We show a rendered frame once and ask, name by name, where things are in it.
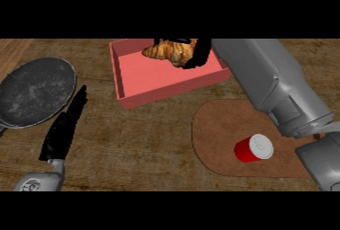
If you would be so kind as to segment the brown cutting board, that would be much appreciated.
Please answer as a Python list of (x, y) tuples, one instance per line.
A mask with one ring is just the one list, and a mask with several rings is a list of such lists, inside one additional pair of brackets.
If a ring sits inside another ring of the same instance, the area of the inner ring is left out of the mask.
[[(233, 147), (254, 134), (269, 138), (273, 156), (244, 163), (233, 154)], [(190, 136), (196, 156), (214, 173), (242, 177), (309, 178), (294, 150), (315, 142), (315, 137), (284, 137), (267, 115), (254, 109), (247, 100), (208, 101), (195, 112)]]

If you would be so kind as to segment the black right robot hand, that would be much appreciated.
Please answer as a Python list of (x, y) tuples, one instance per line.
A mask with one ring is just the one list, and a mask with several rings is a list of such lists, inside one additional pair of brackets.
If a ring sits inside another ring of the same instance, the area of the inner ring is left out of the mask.
[[(183, 43), (186, 43), (187, 41), (187, 39), (167, 39), (167, 38), (161, 38), (159, 40), (180, 41)], [(195, 47), (196, 66), (202, 66), (207, 62), (207, 58), (210, 55), (211, 40), (205, 38), (199, 38), (196, 40), (198, 40), (196, 47)]]

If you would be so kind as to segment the pink cardboard box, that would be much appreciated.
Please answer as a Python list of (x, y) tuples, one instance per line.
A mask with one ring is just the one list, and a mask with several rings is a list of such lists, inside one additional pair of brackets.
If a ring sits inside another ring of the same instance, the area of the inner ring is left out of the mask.
[(142, 56), (142, 49), (150, 45), (152, 39), (109, 43), (116, 101), (125, 110), (230, 78), (229, 68), (214, 51), (204, 66), (184, 70), (173, 67), (167, 60)]

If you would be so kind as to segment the golden brown croissant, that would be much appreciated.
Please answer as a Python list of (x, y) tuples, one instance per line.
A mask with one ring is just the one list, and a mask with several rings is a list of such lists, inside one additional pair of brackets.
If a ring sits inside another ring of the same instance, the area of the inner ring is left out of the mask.
[(153, 44), (143, 48), (140, 54), (146, 58), (167, 60), (176, 68), (193, 68), (196, 67), (196, 42), (196, 39), (187, 39), (186, 43), (155, 39)]

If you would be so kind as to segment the dark grey frying pan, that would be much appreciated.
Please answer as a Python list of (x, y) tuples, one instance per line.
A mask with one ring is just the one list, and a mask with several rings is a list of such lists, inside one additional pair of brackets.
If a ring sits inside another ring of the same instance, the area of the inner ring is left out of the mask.
[(68, 105), (77, 85), (72, 64), (59, 57), (23, 63), (0, 82), (0, 137), (51, 119)]

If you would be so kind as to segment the red can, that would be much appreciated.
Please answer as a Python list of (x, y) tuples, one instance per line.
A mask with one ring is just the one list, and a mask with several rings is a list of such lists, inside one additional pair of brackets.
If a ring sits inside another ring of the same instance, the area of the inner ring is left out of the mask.
[(273, 145), (269, 138), (254, 134), (235, 144), (233, 154), (244, 163), (267, 160), (273, 155)]

